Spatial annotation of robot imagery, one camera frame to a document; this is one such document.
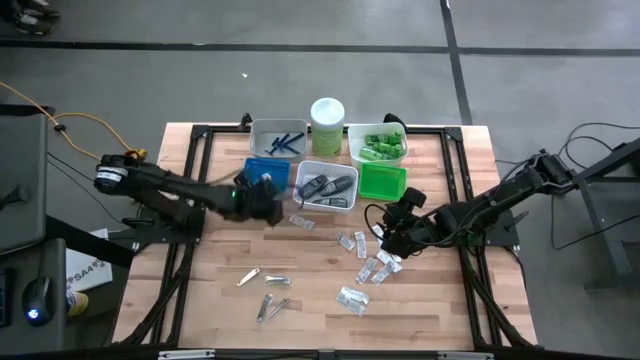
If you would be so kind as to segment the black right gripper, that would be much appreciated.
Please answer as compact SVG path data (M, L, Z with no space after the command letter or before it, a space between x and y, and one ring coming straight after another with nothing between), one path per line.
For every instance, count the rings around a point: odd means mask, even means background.
M421 208L425 201L424 193L408 187L397 202L385 205L386 211L382 217L384 251L407 259L415 253L415 249L434 246L443 239L426 216L413 213L414 208Z

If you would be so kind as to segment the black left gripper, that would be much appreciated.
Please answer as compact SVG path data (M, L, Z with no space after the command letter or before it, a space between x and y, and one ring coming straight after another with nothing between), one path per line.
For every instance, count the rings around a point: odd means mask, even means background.
M270 175L262 175L260 181L252 183L244 174L234 179L231 205L222 211L225 220L246 221L265 220L269 225L277 225L283 219L281 191ZM267 198L274 201L268 206Z

